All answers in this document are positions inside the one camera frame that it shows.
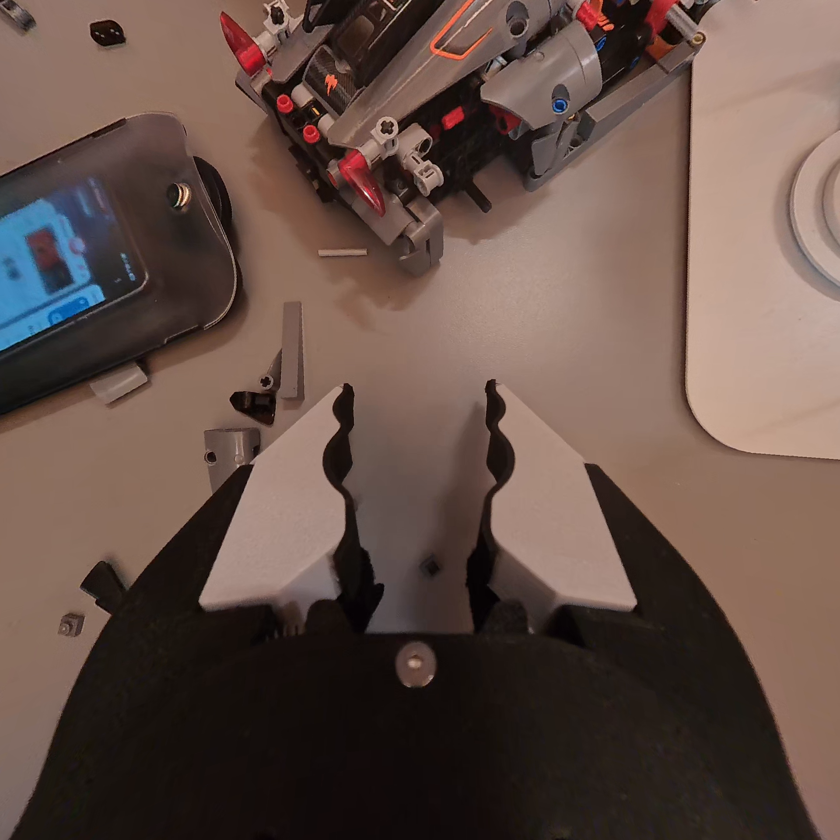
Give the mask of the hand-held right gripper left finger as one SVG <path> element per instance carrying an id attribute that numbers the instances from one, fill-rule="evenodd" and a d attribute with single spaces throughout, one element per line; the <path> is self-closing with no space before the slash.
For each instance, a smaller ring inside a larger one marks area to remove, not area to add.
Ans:
<path id="1" fill-rule="evenodd" d="M 338 603 L 362 634 L 382 601 L 344 481 L 353 458 L 354 389 L 334 387 L 251 465 L 198 603 L 206 612 L 270 606 L 303 631 L 316 602 Z"/>

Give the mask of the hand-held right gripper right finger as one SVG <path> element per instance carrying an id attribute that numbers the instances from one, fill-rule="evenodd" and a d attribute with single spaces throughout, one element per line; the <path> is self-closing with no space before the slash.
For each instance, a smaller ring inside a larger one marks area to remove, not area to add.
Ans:
<path id="1" fill-rule="evenodd" d="M 504 385 L 486 384 L 486 467 L 466 588 L 474 629 L 503 603 L 541 633 L 564 606 L 629 614 L 637 598 L 584 458 Z"/>

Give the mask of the grey lego car model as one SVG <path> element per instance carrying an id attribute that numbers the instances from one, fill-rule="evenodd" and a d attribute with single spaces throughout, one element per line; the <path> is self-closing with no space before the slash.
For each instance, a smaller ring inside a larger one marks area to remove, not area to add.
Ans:
<path id="1" fill-rule="evenodd" d="M 475 176 L 505 156 L 550 182 L 690 67 L 713 2 L 264 3 L 251 35 L 222 12 L 237 87 L 273 117 L 325 203 L 349 209 L 406 273 L 445 251 L 437 204 L 491 203 Z"/>

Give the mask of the grey curved lego panel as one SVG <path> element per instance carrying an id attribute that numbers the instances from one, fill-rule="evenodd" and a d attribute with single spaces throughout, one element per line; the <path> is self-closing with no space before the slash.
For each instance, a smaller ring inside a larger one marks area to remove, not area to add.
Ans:
<path id="1" fill-rule="evenodd" d="M 203 432 L 204 462 L 214 494 L 241 466 L 259 455 L 260 431 L 256 427 L 206 429 Z"/>

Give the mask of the black lego pin connector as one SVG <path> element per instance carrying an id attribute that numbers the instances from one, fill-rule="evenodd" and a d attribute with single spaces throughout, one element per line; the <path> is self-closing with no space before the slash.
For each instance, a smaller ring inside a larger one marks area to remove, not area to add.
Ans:
<path id="1" fill-rule="evenodd" d="M 118 611 L 129 589 L 109 560 L 97 562 L 79 588 L 93 599 L 98 608 L 111 616 Z"/>

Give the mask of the light grey lego brick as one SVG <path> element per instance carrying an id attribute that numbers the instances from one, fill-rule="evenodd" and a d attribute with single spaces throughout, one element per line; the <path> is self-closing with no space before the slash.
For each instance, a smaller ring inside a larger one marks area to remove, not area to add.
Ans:
<path id="1" fill-rule="evenodd" d="M 150 377 L 142 364 L 133 361 L 95 377 L 89 381 L 89 387 L 101 404 L 111 406 L 149 382 Z"/>

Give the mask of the white desk lamp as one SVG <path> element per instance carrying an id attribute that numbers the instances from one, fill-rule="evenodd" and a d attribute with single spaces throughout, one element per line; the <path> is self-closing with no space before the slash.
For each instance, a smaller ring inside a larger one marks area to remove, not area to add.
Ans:
<path id="1" fill-rule="evenodd" d="M 686 395 L 751 454 L 838 460 L 838 2 L 719 2 L 691 72 Z"/>

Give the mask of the smartphone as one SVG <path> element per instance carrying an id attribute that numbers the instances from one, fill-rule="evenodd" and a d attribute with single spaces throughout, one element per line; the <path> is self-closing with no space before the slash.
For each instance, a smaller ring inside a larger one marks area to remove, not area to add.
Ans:
<path id="1" fill-rule="evenodd" d="M 106 316 L 149 278 L 129 220 L 101 174 L 39 193 L 10 179 L 2 202 L 2 413 L 35 402 L 116 356 Z"/>

